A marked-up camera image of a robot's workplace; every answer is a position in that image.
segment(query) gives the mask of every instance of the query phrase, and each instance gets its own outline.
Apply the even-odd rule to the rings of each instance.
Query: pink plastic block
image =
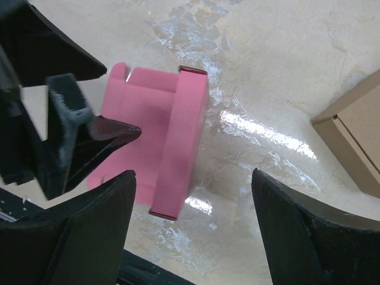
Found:
[[[102,115],[142,129],[140,138],[114,152],[88,177],[93,189],[127,169],[136,171],[135,202],[176,220],[188,194],[208,102],[205,71],[180,73],[116,64],[108,80]]]

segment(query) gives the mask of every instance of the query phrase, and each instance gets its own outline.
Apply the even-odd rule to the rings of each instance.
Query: brown box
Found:
[[[380,197],[380,71],[312,119],[312,125],[360,190]]]

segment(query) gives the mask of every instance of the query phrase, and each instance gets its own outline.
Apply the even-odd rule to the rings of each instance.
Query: concrete floor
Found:
[[[196,284],[271,284],[254,168],[334,207],[380,220],[310,119],[380,67],[376,0],[34,0],[108,68],[206,69],[210,103],[191,197],[176,222],[135,205],[125,248]],[[107,76],[81,83],[99,113]],[[25,90],[44,132],[45,91]],[[7,189],[49,207],[36,183]]]

